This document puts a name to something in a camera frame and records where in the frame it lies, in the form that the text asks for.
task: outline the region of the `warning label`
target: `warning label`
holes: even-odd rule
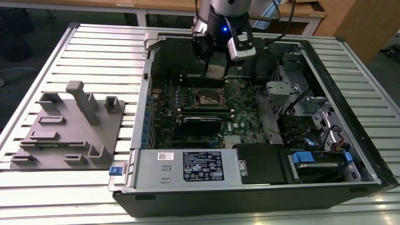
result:
[[[187,182],[225,180],[221,151],[185,152],[183,178]]]

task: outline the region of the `aluminum table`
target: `aluminum table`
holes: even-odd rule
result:
[[[70,80],[86,83],[97,99],[113,94],[127,102],[114,160],[130,157],[131,135],[145,66],[143,39],[149,31],[189,34],[187,29],[73,24],[42,69],[0,135],[2,224],[258,224],[395,225],[400,221],[400,188],[354,199],[327,210],[131,218],[110,192],[109,171],[9,172],[11,157],[41,111],[43,91],[62,92]],[[277,35],[255,34],[274,38]],[[373,138],[389,166],[400,178],[400,109],[346,42],[331,37],[291,36],[313,43],[319,57]],[[117,177],[118,188],[125,177]]]

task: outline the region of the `black cable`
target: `black cable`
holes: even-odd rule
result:
[[[327,143],[327,139],[329,139],[329,136],[330,136],[331,130],[333,130],[334,128],[337,128],[337,127],[338,127],[338,125],[333,125],[333,126],[330,127],[330,129],[329,129],[329,131],[327,131],[327,133],[326,133],[326,136],[325,136],[323,142],[321,143],[321,151],[323,151],[323,150],[325,150],[325,147],[326,147],[326,143]]]
[[[270,45],[274,42],[279,41],[287,35],[290,28],[291,28],[294,15],[295,15],[295,8],[297,8],[297,0],[293,0],[293,10],[290,12],[290,19],[289,19],[286,30],[283,31],[282,35],[279,35],[275,39],[273,39],[271,41],[267,41],[266,45]]]
[[[199,19],[199,8],[198,8],[198,0],[195,0],[195,6],[197,6],[197,17],[198,17],[198,19]]]
[[[282,15],[281,15],[281,7],[279,7],[278,4],[277,4],[277,0],[273,0],[273,4],[274,4],[275,9],[277,9],[278,17],[277,17],[277,18],[271,18],[271,20],[281,20],[281,18],[282,18]]]
[[[299,97],[297,98],[297,100],[290,104],[290,106],[286,109],[286,111],[283,111],[283,114],[287,114],[289,110],[301,102],[301,100],[306,97],[306,95],[309,94],[310,91],[311,91],[311,87],[309,87],[306,89],[306,91],[302,92],[302,94],[299,95]]]
[[[169,18],[171,15],[159,15],[159,14],[155,14],[155,17],[157,18]]]

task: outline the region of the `metal case frame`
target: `metal case frame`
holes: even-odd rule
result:
[[[399,186],[398,180],[382,159],[381,153],[358,120],[355,112],[339,90],[326,66],[307,40],[282,40],[298,43],[327,98],[339,115],[347,133],[358,145],[363,161],[374,181],[327,184],[261,185],[251,188],[182,188],[181,190],[137,189],[141,164],[139,143],[133,142],[130,170],[126,187],[114,192],[114,198],[134,217],[194,216],[206,214],[266,212],[330,208],[357,197],[369,196]],[[142,129],[134,129],[133,141],[138,140]]]

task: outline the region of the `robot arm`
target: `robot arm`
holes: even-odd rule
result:
[[[251,0],[203,0],[193,45],[197,58],[206,62],[215,52],[226,53],[227,68],[257,54],[251,32]]]

